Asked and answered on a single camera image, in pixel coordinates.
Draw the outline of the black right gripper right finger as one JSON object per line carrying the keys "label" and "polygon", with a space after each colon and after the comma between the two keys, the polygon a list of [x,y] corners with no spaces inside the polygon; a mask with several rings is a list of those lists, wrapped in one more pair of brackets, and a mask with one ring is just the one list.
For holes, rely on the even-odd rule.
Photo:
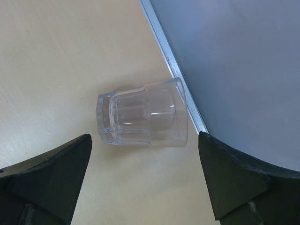
{"label": "black right gripper right finger", "polygon": [[200,132],[198,150],[214,217],[222,225],[298,225],[300,173]]}

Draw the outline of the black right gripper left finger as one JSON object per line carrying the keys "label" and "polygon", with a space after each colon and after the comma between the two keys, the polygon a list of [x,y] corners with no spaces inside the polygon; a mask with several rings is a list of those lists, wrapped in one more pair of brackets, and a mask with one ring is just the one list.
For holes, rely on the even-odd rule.
{"label": "black right gripper left finger", "polygon": [[83,134],[53,150],[0,170],[2,225],[69,225],[90,160]]}

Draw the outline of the clear glass from corner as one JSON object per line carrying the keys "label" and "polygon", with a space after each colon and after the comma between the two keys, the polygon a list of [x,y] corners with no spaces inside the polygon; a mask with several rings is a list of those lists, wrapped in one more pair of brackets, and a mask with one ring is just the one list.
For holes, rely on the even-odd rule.
{"label": "clear glass from corner", "polygon": [[180,78],[101,94],[97,99],[98,133],[105,144],[185,147],[188,111]]}

